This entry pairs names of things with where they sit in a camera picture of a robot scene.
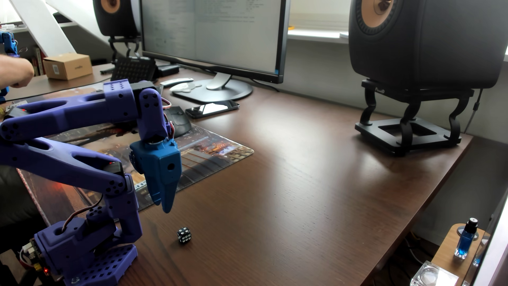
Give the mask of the person's hand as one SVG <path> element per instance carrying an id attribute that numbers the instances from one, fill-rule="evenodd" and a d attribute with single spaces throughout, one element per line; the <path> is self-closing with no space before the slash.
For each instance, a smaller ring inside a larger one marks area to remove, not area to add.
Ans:
<path id="1" fill-rule="evenodd" d="M 31 62 L 20 57 L 1 55 L 1 89 L 25 87 L 33 77 Z"/>

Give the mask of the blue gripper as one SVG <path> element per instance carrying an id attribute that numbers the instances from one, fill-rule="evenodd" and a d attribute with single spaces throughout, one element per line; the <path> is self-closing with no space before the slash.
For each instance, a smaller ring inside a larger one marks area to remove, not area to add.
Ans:
<path id="1" fill-rule="evenodd" d="M 164 139 L 157 144 L 138 140 L 129 147 L 131 164 L 147 180 L 152 201 L 161 205 L 164 213 L 169 213 L 182 172 L 177 143 L 174 139 Z"/>

